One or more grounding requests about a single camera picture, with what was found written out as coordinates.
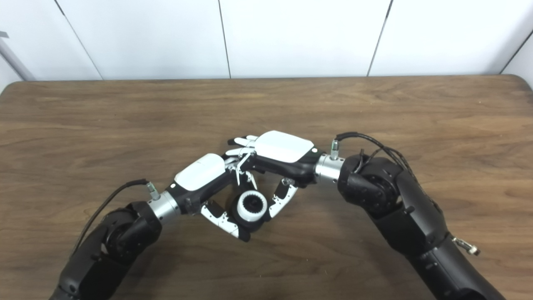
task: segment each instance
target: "wooden table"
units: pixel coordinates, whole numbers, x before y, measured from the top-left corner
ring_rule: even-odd
[[[533,296],[533,93],[518,77],[22,82],[0,97],[0,298],[48,299],[110,192],[163,189],[227,139],[280,130],[328,149],[357,130],[402,151],[469,257],[508,300]],[[343,143],[341,155],[372,145]],[[271,194],[279,177],[259,177]],[[215,199],[225,203],[231,189]],[[143,188],[109,206],[147,200]],[[365,213],[310,186],[243,243],[169,224],[114,299],[432,299]]]

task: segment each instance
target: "silver metal joint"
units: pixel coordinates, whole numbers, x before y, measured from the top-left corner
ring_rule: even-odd
[[[343,163],[343,158],[338,157],[336,160],[332,160],[331,155],[323,154],[314,167],[315,181],[317,183],[332,183],[336,185]]]
[[[167,191],[162,192],[159,199],[149,200],[148,205],[154,211],[154,214],[162,225],[181,214],[180,207]]]

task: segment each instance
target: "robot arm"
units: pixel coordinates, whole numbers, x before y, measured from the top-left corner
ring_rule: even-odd
[[[361,151],[346,159],[338,157],[346,137],[363,137],[379,149],[371,155]],[[109,299],[137,256],[178,215],[200,213],[248,241],[250,233],[276,216],[299,188],[320,184],[337,186],[348,203],[362,207],[438,300],[505,300],[456,246],[469,254],[477,255],[479,250],[450,234],[442,211],[394,149],[354,132],[338,135],[330,155],[309,140],[278,131],[230,139],[228,144],[240,147],[223,156],[203,156],[178,173],[161,194],[149,184],[150,200],[107,214],[71,256],[51,299]],[[374,157],[378,151],[392,160]],[[257,191],[253,170],[283,177],[271,199]],[[230,211],[208,201],[232,182],[241,194]]]

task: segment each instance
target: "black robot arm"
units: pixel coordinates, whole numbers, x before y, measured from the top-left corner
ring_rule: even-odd
[[[347,202],[366,210],[436,299],[505,300],[457,246],[475,255],[479,250],[451,235],[442,210],[408,170],[384,157],[354,155],[345,160],[337,187]]]
[[[72,254],[50,300],[109,299],[160,232],[161,223],[147,202],[108,213]]]

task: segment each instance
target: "white wall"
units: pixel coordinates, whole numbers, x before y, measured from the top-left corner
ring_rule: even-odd
[[[514,74],[522,77],[533,88],[533,35],[509,62],[503,74]]]
[[[58,2],[104,79],[229,78],[217,0]]]
[[[21,80],[3,56],[0,55],[0,94],[10,83]]]
[[[220,0],[231,77],[366,76],[390,0]]]
[[[498,74],[532,29],[532,0],[396,0],[370,75]]]
[[[0,0],[23,79],[498,74],[533,30],[533,0],[57,1]]]
[[[0,54],[25,80],[99,80],[53,0],[0,0]]]

